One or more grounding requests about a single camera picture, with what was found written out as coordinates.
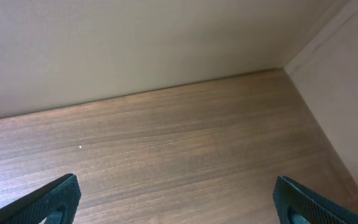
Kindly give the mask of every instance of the wall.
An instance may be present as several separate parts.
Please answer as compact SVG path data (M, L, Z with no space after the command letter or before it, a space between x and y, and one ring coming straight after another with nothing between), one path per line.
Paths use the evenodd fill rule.
M347 0L0 0L0 118L281 67Z
M355 9L353 14L342 10L334 21L342 16L343 23L318 44L325 35L320 33L312 40L314 50L310 51L312 44L307 46L286 69L358 183L358 1L353 3L355 7L344 7Z

